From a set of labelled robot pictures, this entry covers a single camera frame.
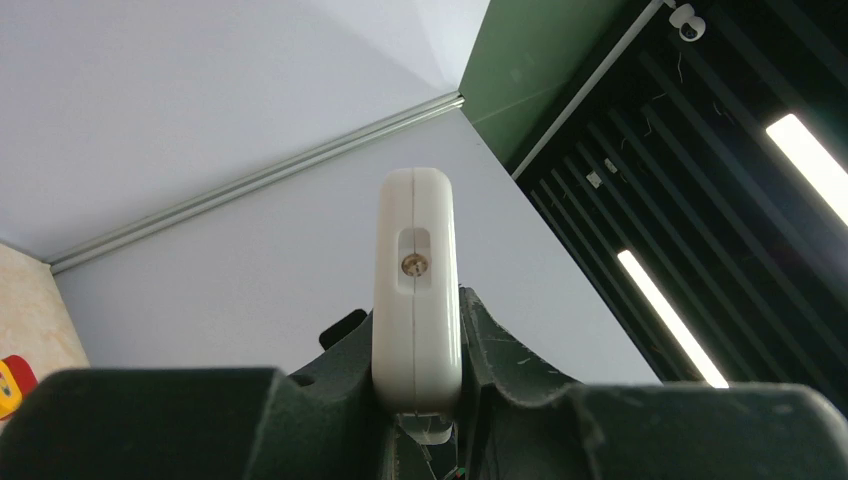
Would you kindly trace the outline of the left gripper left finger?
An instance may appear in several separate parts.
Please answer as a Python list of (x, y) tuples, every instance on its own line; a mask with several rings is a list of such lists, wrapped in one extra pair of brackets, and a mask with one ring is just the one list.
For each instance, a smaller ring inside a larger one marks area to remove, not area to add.
[(375, 479), (390, 428), (361, 342), (275, 367), (68, 369), (1, 436), (5, 479)]

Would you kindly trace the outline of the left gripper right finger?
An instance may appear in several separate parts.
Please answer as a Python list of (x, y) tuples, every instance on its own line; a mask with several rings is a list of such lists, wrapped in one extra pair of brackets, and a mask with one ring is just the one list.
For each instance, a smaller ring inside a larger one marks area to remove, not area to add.
[(470, 479), (843, 479), (847, 422), (790, 384), (587, 385), (459, 291)]

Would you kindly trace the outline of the white remote control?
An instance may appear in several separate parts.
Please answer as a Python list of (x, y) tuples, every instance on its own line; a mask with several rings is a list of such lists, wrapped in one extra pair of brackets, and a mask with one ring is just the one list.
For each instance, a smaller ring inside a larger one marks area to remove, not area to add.
[(463, 366), (453, 192), (438, 169), (381, 186), (372, 321), (377, 398), (417, 443), (448, 442)]

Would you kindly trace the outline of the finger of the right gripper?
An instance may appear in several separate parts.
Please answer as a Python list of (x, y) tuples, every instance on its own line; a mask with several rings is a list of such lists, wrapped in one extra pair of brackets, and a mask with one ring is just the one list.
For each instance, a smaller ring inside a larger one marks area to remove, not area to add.
[(336, 321), (318, 337), (319, 344), (324, 351), (331, 350), (337, 345), (356, 345), (361, 342), (361, 326), (368, 318), (368, 313), (363, 309), (355, 309)]

